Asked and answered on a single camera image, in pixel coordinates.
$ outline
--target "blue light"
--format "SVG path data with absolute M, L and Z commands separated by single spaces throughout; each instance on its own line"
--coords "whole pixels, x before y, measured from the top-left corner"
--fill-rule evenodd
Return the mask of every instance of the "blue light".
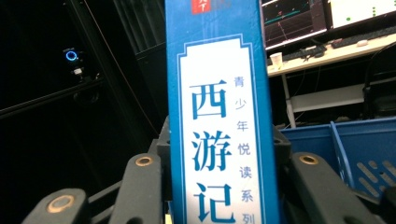
M 70 62 L 75 61 L 78 58 L 77 54 L 74 51 L 67 51 L 66 59 Z

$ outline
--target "computer monitor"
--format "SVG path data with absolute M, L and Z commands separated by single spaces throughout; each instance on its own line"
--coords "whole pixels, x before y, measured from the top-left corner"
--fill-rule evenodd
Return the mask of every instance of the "computer monitor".
M 395 0 L 331 0 L 329 2 L 333 29 L 386 17 L 387 14 L 396 12 Z
M 262 0 L 265 49 L 325 33 L 321 0 Z

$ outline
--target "dark background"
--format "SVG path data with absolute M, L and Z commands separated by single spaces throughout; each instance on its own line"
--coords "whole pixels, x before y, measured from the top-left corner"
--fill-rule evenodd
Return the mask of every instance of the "dark background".
M 93 195 L 120 181 L 127 161 L 147 152 L 161 130 L 167 113 L 154 103 L 113 2 L 88 3 L 122 71 L 102 40 L 119 85 L 94 88 L 99 100 L 92 105 L 66 95 L 20 110 L 19 104 L 77 86 L 64 49 L 84 51 L 88 76 L 99 69 L 64 1 L 0 1 L 0 223 L 21 223 L 56 190 Z
M 101 74 L 64 1 L 0 0 L 0 223 L 20 223 L 56 190 L 79 188 L 90 196 L 120 181 L 127 161 L 147 152 L 167 116 L 163 0 L 87 2 L 94 30 L 105 37 L 99 35 L 111 74 Z M 99 100 L 79 104 L 73 94 L 61 94 L 37 104 L 79 84 L 64 59 L 69 48 L 83 51 L 84 74 L 105 78 L 91 89 Z M 290 95 L 362 83 L 368 60 L 290 74 Z M 281 78 L 269 83 L 274 124 L 288 125 Z M 299 120 L 326 123 L 360 112 L 361 105 L 341 106 L 305 112 Z

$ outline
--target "red logo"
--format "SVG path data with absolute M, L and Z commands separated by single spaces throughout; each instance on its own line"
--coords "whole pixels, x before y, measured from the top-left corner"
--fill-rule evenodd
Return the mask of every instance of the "red logo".
M 210 11 L 210 0 L 191 0 L 192 14 Z

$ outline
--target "white desk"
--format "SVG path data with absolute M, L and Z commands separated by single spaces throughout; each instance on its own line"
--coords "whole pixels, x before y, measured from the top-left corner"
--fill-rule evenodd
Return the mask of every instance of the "white desk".
M 351 105 L 363 102 L 363 84 L 333 89 L 329 91 L 319 91 L 304 95 L 297 95 L 290 98 L 286 74 L 302 71 L 308 68 L 322 66 L 329 63 L 337 63 L 344 60 L 364 56 L 379 51 L 386 45 L 396 41 L 396 34 L 379 37 L 369 40 L 368 45 L 357 47 L 356 45 L 346 46 L 340 49 L 333 49 L 331 45 L 326 46 L 327 50 L 323 57 L 310 58 L 307 62 L 303 59 L 294 59 L 284 62 L 283 67 L 275 71 L 272 65 L 267 67 L 268 77 L 282 76 L 283 89 L 285 91 L 286 106 L 288 110 L 290 126 L 295 128 L 295 112 L 302 112 L 314 109 L 321 109 L 339 105 Z

